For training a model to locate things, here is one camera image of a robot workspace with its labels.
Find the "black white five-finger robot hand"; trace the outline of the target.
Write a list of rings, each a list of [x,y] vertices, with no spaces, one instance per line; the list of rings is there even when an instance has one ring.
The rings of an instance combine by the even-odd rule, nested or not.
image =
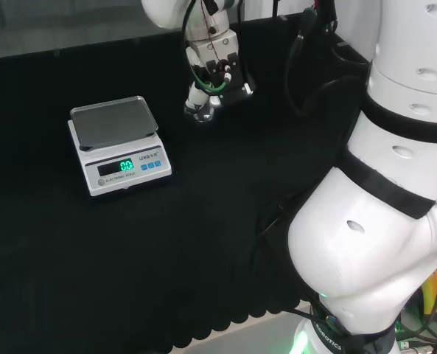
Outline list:
[[[216,114],[253,96],[255,83],[240,60],[235,31],[189,42],[186,56],[193,75],[184,113],[193,122],[209,124]]]

